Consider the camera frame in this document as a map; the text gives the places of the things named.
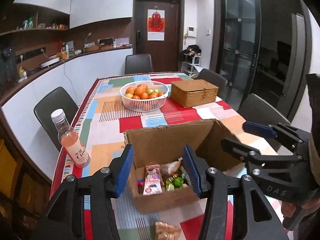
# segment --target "white fruit basket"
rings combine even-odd
[[[152,99],[131,99],[125,97],[125,91],[129,87],[137,87],[140,84],[146,84],[149,89],[160,89],[164,94],[157,98]],[[137,81],[124,85],[120,88],[120,95],[122,102],[126,108],[135,112],[150,112],[157,110],[164,106],[166,98],[169,95],[169,88],[160,82],[157,81]]]

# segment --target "kitchen counter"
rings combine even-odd
[[[48,181],[53,178],[59,150],[36,118],[35,106],[57,87],[63,87],[81,105],[97,79],[124,75],[128,55],[132,55],[131,47],[74,56],[65,64],[60,61],[31,75],[1,98],[2,124],[21,154]]]
[[[108,49],[108,50],[96,50],[96,51],[81,53],[76,56],[71,56],[69,59],[64,60],[64,62],[68,62],[68,61],[71,61],[75,58],[83,57],[83,56],[90,55],[90,54],[101,53],[101,52],[106,52],[106,51],[113,51],[113,50],[130,49],[130,48],[132,48],[132,46],[119,47],[119,48],[114,48],[114,49],[112,48],[112,49]],[[13,97],[17,92],[19,92],[26,85],[30,84],[33,80],[37,79],[38,77],[42,76],[43,74],[47,73],[48,71],[50,71],[50,70],[52,70],[62,64],[63,64],[63,61],[60,60],[59,62],[57,62],[49,67],[43,68],[40,71],[34,73],[33,75],[29,76],[27,79],[23,80],[22,82],[16,83],[12,88],[7,90],[4,93],[4,95],[2,95],[0,97],[0,106],[3,106],[11,97]]]

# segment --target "blue gripper pad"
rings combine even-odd
[[[197,157],[189,145],[184,146],[182,157],[182,165],[190,178],[192,190],[202,198],[203,194],[209,190],[205,174],[209,166],[204,159]]]
[[[112,177],[114,178],[115,196],[118,198],[124,191],[127,185],[129,173],[133,164],[134,149],[131,144],[127,144],[120,157],[114,158],[109,168],[112,171]]]
[[[265,139],[274,139],[277,136],[277,133],[271,127],[254,122],[244,122],[242,128],[247,133],[251,133]]]

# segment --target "human hand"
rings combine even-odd
[[[313,198],[308,203],[302,205],[302,208],[309,209],[306,216],[316,212],[320,207],[320,198]],[[297,206],[287,202],[282,202],[281,204],[281,213],[284,217],[291,217],[296,211]]]

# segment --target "wicker box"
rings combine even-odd
[[[199,106],[214,102],[218,90],[217,86],[202,79],[174,81],[171,85],[171,98],[184,108]]]

